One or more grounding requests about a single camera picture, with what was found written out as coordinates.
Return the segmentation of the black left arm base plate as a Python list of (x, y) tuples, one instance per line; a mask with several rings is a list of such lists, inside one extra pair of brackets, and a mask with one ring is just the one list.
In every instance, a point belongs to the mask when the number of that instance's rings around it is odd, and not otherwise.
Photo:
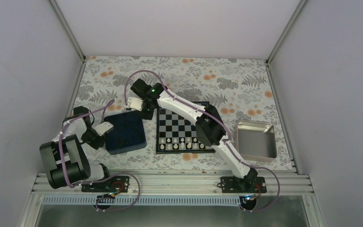
[(113, 177), (105, 182), (83, 184), (82, 192), (99, 192), (99, 193), (120, 193), (127, 192), (129, 188), (130, 177), (120, 175)]

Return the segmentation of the dark blue plastic tray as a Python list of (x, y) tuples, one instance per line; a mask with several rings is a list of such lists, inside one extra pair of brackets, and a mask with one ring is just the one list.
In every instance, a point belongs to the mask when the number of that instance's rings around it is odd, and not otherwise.
[(104, 117), (113, 129), (105, 135), (105, 149), (110, 155), (127, 153), (147, 146), (142, 118), (138, 111)]

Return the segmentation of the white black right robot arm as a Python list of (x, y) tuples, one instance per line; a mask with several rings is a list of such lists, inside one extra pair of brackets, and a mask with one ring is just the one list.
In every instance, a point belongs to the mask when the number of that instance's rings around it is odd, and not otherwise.
[(139, 111), (143, 119), (152, 119), (153, 110), (156, 108), (170, 110), (182, 116), (195, 126), (199, 142), (214, 149), (229, 165), (240, 191), (249, 192), (255, 188), (258, 172), (237, 152), (231, 143), (230, 130), (214, 106), (195, 104), (177, 96), (161, 83), (150, 86), (141, 79), (132, 84), (131, 90), (137, 97), (128, 98), (127, 106)]

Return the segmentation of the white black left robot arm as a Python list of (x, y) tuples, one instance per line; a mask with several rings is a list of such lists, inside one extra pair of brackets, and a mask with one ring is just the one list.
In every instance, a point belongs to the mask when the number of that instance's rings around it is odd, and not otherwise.
[(87, 144), (96, 150), (102, 148), (105, 135), (113, 130), (110, 122), (96, 126), (94, 122), (95, 117), (88, 108), (75, 107), (73, 115), (64, 119), (59, 134), (39, 147), (52, 188), (72, 188), (83, 182), (94, 183), (102, 192), (112, 187), (113, 179), (109, 176), (108, 168), (104, 164), (90, 164), (82, 147)]

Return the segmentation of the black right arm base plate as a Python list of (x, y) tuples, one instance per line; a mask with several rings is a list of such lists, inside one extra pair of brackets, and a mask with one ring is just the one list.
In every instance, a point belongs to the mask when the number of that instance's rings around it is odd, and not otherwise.
[(247, 183), (235, 176), (223, 176), (216, 186), (222, 189), (222, 193), (267, 193), (264, 177), (256, 177), (254, 182)]

